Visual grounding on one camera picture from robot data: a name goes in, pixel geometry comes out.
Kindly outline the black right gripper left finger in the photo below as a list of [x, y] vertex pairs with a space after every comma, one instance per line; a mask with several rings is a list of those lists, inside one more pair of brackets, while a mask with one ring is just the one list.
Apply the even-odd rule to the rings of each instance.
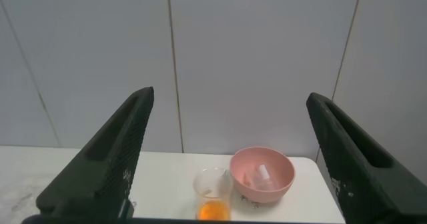
[[124, 218], [130, 207], [153, 87], [132, 93], [36, 199], [52, 217]]

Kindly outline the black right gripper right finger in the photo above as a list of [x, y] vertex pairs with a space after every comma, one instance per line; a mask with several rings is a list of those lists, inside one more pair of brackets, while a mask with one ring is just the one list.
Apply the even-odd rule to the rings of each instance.
[[332, 100], [306, 107], [347, 223], [425, 223], [426, 186]]

